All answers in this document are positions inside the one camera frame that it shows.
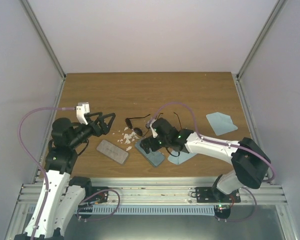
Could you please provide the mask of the blue green glasses case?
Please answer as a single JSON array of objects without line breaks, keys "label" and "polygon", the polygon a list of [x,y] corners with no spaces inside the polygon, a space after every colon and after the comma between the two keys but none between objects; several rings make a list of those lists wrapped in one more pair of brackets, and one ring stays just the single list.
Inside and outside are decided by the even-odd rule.
[{"label": "blue green glasses case", "polygon": [[156,152],[150,152],[146,153],[140,146],[140,141],[135,143],[135,148],[138,150],[139,153],[153,166],[153,167],[158,167],[160,164],[163,163],[165,160],[165,155],[159,151]]}]

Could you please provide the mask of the blue cleaning cloth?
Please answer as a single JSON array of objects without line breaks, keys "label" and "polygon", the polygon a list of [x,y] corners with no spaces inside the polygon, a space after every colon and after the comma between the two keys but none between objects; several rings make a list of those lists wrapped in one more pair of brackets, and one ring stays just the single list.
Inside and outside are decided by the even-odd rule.
[{"label": "blue cleaning cloth", "polygon": [[193,158],[196,155],[196,153],[186,153],[186,152],[180,152],[172,151],[167,160],[174,164],[174,165],[181,165],[184,162],[188,161],[189,159]]},{"label": "blue cleaning cloth", "polygon": [[206,115],[206,118],[216,136],[221,136],[238,130],[232,118],[221,112],[214,112]]}]

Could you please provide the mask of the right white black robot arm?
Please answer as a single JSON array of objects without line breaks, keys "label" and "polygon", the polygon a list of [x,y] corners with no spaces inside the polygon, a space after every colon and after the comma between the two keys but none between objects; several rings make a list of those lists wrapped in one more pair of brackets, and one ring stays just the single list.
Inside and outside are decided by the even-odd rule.
[{"label": "right white black robot arm", "polygon": [[250,138],[241,141],[221,140],[183,128],[177,130],[166,119],[158,118],[149,125],[151,136],[140,141],[149,154],[162,148],[177,153],[201,154],[232,165],[233,170],[217,177],[208,194],[218,203],[242,187],[259,189],[271,165],[270,159]]}]

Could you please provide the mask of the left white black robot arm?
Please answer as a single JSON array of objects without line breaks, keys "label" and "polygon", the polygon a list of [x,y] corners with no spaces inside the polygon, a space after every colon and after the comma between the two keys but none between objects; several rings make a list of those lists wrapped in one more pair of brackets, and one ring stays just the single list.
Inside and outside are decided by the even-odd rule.
[{"label": "left white black robot arm", "polygon": [[108,187],[93,187],[90,178],[71,177],[71,173],[80,156],[77,147],[88,145],[92,136],[107,135],[115,117],[115,113],[84,111],[78,122],[65,117],[53,122],[45,165],[39,166],[44,177],[41,193],[31,220],[16,240],[62,240],[74,214],[108,201]]}]

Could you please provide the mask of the grey glasses case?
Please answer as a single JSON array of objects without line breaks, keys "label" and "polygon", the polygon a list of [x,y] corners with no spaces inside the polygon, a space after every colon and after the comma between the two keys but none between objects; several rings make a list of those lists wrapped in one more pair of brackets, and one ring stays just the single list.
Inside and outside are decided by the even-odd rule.
[{"label": "grey glasses case", "polygon": [[129,156],[126,151],[104,139],[96,147],[96,150],[120,165],[123,165]]}]

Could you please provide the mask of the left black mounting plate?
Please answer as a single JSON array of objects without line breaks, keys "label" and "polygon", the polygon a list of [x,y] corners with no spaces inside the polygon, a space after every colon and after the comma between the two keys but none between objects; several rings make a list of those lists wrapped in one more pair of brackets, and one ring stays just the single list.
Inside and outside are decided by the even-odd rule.
[{"label": "left black mounting plate", "polygon": [[107,186],[92,186],[90,190],[88,191],[88,194],[86,198],[90,197],[88,200],[85,201],[85,203],[89,203],[90,205],[94,204],[103,204],[108,201],[108,194],[109,194],[109,187]]}]

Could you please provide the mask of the black mounting plate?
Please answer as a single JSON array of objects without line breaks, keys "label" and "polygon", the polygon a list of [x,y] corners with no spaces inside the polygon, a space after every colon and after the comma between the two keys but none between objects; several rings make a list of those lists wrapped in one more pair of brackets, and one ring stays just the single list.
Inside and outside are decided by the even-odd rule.
[{"label": "black mounting plate", "polygon": [[86,198],[90,197],[88,200],[85,201],[85,203],[89,203],[90,205],[94,204],[103,204],[108,201],[108,194],[109,194],[109,187],[107,186],[92,186],[90,190],[88,191],[88,194]]},{"label": "black mounting plate", "polygon": [[234,190],[230,194],[222,193],[214,187],[196,187],[195,198],[198,203],[235,203],[241,202],[239,190]]}]

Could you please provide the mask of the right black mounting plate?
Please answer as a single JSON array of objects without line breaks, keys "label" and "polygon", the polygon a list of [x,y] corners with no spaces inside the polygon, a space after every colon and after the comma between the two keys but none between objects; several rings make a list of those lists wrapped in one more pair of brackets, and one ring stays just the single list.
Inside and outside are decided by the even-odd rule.
[{"label": "right black mounting plate", "polygon": [[234,190],[230,194],[222,193],[214,187],[196,187],[195,198],[198,203],[235,203],[241,202],[239,190]]}]

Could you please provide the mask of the black frame clear glasses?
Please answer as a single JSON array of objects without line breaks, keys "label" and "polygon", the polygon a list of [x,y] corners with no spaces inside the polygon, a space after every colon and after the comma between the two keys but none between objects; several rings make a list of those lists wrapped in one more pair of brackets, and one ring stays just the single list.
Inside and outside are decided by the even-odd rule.
[{"label": "black frame clear glasses", "polygon": [[[182,125],[180,122],[180,118],[176,112],[168,114],[167,116],[165,116],[163,112],[160,112],[157,116],[154,117],[154,119],[159,119],[159,118],[166,119],[173,127],[175,127],[179,131],[179,136],[180,136],[180,130],[182,130]],[[146,129],[148,131],[148,136],[146,136],[145,138],[150,137],[152,135],[151,130],[149,130],[147,127],[146,127]],[[178,153],[180,153],[183,148],[182,144],[180,143],[179,136],[178,136],[177,142],[180,144],[180,151],[177,151]],[[159,150],[165,150],[168,153],[168,155],[171,155],[172,151],[174,151],[172,148],[161,148]]]}]

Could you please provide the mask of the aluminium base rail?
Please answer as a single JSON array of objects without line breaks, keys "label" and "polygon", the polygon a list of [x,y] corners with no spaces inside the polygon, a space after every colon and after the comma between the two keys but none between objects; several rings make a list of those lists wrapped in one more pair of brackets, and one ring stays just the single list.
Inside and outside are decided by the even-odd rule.
[{"label": "aluminium base rail", "polygon": [[[91,178],[92,186],[109,187],[120,195],[122,205],[199,205],[191,197],[196,187],[210,187],[216,177],[109,177]],[[43,181],[21,187],[17,204],[36,204]],[[287,205],[280,185],[262,183],[259,189],[250,189],[257,204]],[[236,205],[252,205],[253,197],[244,189],[239,190],[241,202]]]}]

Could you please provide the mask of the left aluminium frame post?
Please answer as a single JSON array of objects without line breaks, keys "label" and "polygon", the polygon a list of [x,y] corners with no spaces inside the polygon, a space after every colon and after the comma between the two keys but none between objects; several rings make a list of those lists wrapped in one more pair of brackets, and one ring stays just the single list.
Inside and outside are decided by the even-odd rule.
[{"label": "left aluminium frame post", "polygon": [[21,4],[21,6],[23,7],[25,14],[29,18],[31,24],[33,25],[36,33],[38,34],[38,37],[41,40],[44,48],[46,49],[50,59],[52,60],[52,63],[54,64],[57,72],[61,76],[62,80],[65,81],[67,75],[66,75],[65,71],[63,70],[63,68],[62,68],[33,8],[31,7],[29,1],[28,0],[20,0],[19,2]]}]

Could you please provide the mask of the aluminium frame post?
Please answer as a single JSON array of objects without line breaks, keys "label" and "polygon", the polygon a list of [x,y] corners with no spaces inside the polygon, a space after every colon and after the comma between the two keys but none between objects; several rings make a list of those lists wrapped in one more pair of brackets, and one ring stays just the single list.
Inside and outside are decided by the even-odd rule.
[{"label": "aluminium frame post", "polygon": [[21,6],[23,7],[25,14],[29,18],[31,24],[33,25],[36,33],[38,34],[38,37],[41,40],[44,48],[46,49],[50,59],[52,60],[52,63],[54,64],[57,72],[61,76],[62,80],[65,81],[67,75],[66,75],[65,71],[63,70],[63,68],[62,68],[33,8],[31,7],[29,1],[28,0],[20,0],[19,2],[21,4]]},{"label": "aluminium frame post", "polygon": [[283,10],[287,0],[277,0],[273,9],[271,10],[268,18],[266,19],[263,27],[261,28],[260,33],[258,34],[255,42],[252,45],[247,57],[245,58],[241,68],[239,69],[238,73],[236,74],[236,79],[240,81],[243,77],[245,71],[247,70],[250,62],[252,61],[253,57],[256,55],[258,49],[260,48],[261,44],[263,43],[264,39],[266,38],[267,34],[269,33],[270,29],[274,25],[276,19],[278,18],[279,14]]}]

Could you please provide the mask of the right aluminium frame post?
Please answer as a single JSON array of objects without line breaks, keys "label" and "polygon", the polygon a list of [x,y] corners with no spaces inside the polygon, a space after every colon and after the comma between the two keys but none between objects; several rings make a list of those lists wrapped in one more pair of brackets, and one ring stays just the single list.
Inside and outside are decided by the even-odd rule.
[{"label": "right aluminium frame post", "polygon": [[261,28],[260,33],[258,34],[255,42],[252,45],[247,57],[245,58],[241,68],[239,69],[238,73],[236,74],[236,79],[240,81],[243,77],[245,71],[247,70],[250,62],[252,61],[253,57],[256,55],[258,49],[260,48],[261,44],[263,43],[264,39],[266,38],[267,34],[269,33],[270,29],[274,25],[276,19],[278,18],[279,14],[283,10],[287,0],[277,0],[273,9],[271,10],[268,18],[266,19],[263,27]]}]

